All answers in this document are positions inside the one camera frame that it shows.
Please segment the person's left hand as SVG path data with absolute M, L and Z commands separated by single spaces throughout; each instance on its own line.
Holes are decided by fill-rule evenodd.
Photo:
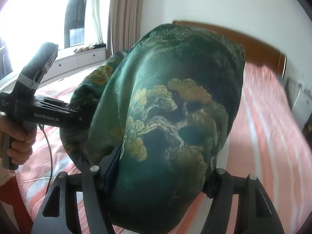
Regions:
M 17 165 L 23 165 L 32 155 L 32 145 L 36 141 L 37 126 L 25 132 L 25 130 L 9 120 L 1 113 L 1 159 L 3 158 L 3 136 L 7 134 L 13 137 L 12 146 L 8 149 L 8 156 L 12 158 L 12 162 Z

